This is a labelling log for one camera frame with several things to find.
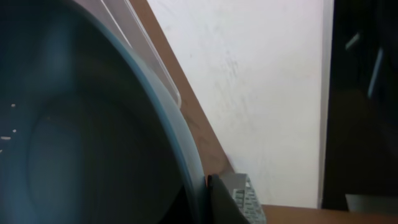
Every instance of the brown table surface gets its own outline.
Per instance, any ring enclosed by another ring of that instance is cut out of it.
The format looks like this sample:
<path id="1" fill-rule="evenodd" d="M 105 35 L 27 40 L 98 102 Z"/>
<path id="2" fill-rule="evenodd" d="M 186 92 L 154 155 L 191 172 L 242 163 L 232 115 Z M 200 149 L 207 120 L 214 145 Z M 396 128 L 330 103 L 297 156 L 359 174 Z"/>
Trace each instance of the brown table surface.
<path id="1" fill-rule="evenodd" d="M 296 208 L 274 205 L 263 205 L 267 217 L 267 224 L 280 223 L 322 223 L 322 224 L 385 224 L 398 223 L 398 217 L 387 215 L 373 215 L 362 213 L 350 213 L 334 210 Z"/>

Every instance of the plastic container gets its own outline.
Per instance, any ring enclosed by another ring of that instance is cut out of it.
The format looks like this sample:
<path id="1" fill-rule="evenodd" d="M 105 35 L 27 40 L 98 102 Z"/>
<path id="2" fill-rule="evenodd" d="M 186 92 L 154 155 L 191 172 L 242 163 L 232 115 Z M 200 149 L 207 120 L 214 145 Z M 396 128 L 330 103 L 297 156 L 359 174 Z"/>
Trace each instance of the plastic container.
<path id="1" fill-rule="evenodd" d="M 120 41 L 128 44 L 159 77 L 181 107 L 181 97 L 144 26 L 128 0 L 75 0 L 100 20 Z"/>

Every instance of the plastic lid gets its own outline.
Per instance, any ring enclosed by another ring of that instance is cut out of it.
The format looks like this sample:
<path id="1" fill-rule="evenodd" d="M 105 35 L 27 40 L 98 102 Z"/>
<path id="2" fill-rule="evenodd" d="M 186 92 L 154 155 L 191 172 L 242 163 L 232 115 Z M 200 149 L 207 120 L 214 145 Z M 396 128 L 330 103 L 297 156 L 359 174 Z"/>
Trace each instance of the plastic lid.
<path id="1" fill-rule="evenodd" d="M 120 41 L 134 49 L 153 69 L 180 108 L 180 93 L 131 3 L 128 0 L 75 1 L 101 21 Z"/>

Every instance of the clear plastic tray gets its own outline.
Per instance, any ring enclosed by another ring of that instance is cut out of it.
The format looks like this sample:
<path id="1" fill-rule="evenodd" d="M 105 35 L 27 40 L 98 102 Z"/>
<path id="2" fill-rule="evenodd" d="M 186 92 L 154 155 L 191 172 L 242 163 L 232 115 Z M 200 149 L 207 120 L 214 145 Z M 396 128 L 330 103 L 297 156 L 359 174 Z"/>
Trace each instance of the clear plastic tray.
<path id="1" fill-rule="evenodd" d="M 74 1 L 94 15 L 121 41 L 132 47 L 153 69 L 178 107 L 181 107 L 180 93 L 129 0 Z"/>

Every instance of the brown surface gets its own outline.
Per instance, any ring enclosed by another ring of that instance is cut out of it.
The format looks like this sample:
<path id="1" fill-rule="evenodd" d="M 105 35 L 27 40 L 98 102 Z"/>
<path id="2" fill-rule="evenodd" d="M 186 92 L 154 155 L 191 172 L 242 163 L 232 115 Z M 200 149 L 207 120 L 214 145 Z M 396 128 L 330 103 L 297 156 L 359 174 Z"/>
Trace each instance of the brown surface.
<path id="1" fill-rule="evenodd" d="M 232 167 L 146 0 L 130 0 L 167 67 L 182 99 L 181 112 L 196 142 L 205 175 L 232 171 Z"/>
<path id="2" fill-rule="evenodd" d="M 333 210 L 294 208 L 273 205 L 263 205 L 267 224 L 280 223 L 322 223 L 322 224 L 380 224 L 398 223 L 398 217 L 385 215 L 370 215 L 361 213 L 339 212 Z"/>

